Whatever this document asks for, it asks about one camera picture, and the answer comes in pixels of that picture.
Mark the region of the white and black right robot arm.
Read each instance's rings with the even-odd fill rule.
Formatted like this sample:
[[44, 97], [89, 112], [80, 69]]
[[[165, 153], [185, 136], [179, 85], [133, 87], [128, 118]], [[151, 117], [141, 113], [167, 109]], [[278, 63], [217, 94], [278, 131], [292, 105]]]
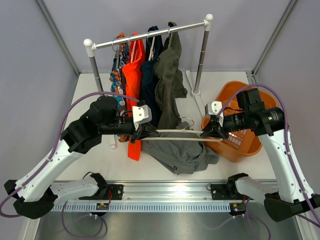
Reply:
[[203, 127], [201, 138], [222, 141], [231, 132], [252, 131], [267, 153], [277, 187], [238, 173], [227, 180], [228, 196], [233, 199], [247, 196], [255, 200], [275, 222], [308, 211], [318, 221], [315, 209], [320, 206], [320, 196], [310, 187], [300, 168], [291, 142], [287, 110], [279, 95], [269, 86], [255, 83], [240, 88], [231, 97], [237, 99], [240, 112], [224, 116], [228, 103], [207, 103], [205, 115], [210, 120]]

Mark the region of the beige hanger of olive shorts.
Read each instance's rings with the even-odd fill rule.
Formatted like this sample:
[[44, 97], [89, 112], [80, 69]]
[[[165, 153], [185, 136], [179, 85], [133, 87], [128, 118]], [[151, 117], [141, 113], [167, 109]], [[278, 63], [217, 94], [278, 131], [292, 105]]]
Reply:
[[171, 28], [175, 27], [176, 26], [176, 23], [173, 22], [173, 21], [170, 21], [168, 22], [168, 36], [165, 40], [165, 44], [164, 44], [164, 47], [165, 49], [171, 49], [172, 48], [172, 41], [173, 41], [173, 33], [171, 33]]

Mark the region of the cream hanger of grey shorts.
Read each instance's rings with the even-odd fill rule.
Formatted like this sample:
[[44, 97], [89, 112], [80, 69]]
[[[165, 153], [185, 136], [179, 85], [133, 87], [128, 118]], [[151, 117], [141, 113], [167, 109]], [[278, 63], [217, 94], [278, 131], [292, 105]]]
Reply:
[[203, 131], [182, 129], [157, 129], [159, 137], [147, 138], [145, 141], [195, 141], [195, 142], [222, 142], [223, 139], [206, 137], [201, 138]]

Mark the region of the olive green shorts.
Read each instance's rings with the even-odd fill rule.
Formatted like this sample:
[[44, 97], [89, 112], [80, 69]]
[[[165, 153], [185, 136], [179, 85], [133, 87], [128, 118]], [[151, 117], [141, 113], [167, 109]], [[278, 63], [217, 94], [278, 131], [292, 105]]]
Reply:
[[188, 93], [183, 85], [182, 71], [179, 70], [182, 45], [178, 32], [173, 33], [171, 48], [165, 49], [165, 41], [153, 66], [154, 75], [158, 77], [155, 100], [162, 111], [157, 127], [162, 130], [175, 129], [181, 123], [176, 99], [186, 98]]

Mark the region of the grey shorts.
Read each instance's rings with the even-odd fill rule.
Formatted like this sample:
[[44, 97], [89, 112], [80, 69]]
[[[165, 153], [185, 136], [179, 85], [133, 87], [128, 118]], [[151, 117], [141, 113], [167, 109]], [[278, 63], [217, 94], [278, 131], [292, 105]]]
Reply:
[[204, 171], [219, 161], [203, 141], [142, 140], [141, 148], [176, 175]]

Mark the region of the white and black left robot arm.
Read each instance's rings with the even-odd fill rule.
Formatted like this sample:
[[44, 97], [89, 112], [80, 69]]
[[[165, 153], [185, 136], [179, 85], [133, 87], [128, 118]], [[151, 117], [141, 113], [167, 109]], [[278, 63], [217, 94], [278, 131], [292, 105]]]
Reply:
[[151, 120], [151, 109], [143, 101], [138, 101], [128, 115], [121, 115], [113, 96], [100, 96], [79, 119], [58, 134], [52, 150], [36, 167], [21, 179], [8, 180], [4, 184], [8, 194], [5, 201], [15, 198], [14, 217], [34, 220], [60, 203], [87, 197], [95, 200], [109, 197], [108, 183], [99, 173], [91, 173], [77, 181], [54, 181], [73, 162], [101, 144], [103, 135], [127, 135], [136, 142], [151, 132]]

